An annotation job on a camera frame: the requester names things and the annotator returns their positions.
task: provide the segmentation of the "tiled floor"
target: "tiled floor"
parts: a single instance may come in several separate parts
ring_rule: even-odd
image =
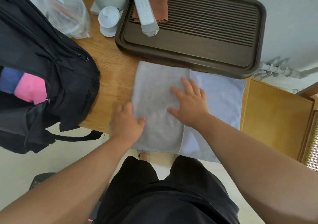
[[[49,130],[54,134],[59,133],[57,125],[52,126]],[[89,132],[90,130],[81,128],[80,130],[64,132],[63,135],[83,136]],[[0,149],[0,176],[2,177],[0,181],[0,210],[24,194],[29,189],[34,176],[62,170],[101,145],[108,138],[108,135],[105,134],[95,141],[74,143],[58,141],[38,154],[19,155]],[[137,157],[137,151],[129,150],[122,158],[114,174],[118,172],[122,162],[129,155]],[[168,176],[172,162],[173,154],[151,152],[151,164],[159,179]],[[231,199],[239,206],[241,223],[264,223],[247,204],[221,164],[206,161],[202,161],[202,163],[221,180]]]

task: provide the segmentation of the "backpack strap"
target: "backpack strap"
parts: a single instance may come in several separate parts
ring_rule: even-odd
[[[70,136],[61,136],[57,134],[52,134],[50,135],[55,138],[56,140],[61,140],[61,141],[67,141],[67,142],[78,142],[78,141],[88,141],[88,140],[96,140],[101,137],[103,133],[93,130],[89,135],[83,136],[83,137],[70,137]]]

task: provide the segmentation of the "blue cloth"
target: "blue cloth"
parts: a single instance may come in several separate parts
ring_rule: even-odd
[[[0,76],[0,91],[14,94],[14,90],[16,89],[23,74],[23,72],[16,69],[7,67],[3,68]]]
[[[193,78],[207,94],[211,114],[240,129],[242,98],[246,82],[239,79],[140,61],[133,87],[133,114],[145,117],[146,125],[134,149],[174,153],[218,162],[204,138],[167,112],[179,109],[170,86],[184,90],[180,77]]]

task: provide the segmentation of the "plastic bag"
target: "plastic bag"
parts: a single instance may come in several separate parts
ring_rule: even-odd
[[[90,37],[91,20],[83,0],[43,0],[46,17],[68,37]]]

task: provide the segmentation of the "person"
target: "person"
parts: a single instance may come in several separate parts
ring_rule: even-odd
[[[194,80],[171,87],[180,109],[168,112],[207,141],[250,206],[266,224],[318,223],[318,175],[209,114],[205,91]],[[132,104],[118,106],[110,139],[0,212],[0,223],[85,223],[119,161],[141,136],[145,118]],[[107,189],[95,223],[239,223],[237,206],[203,165],[176,158],[162,181],[147,162],[127,157]]]

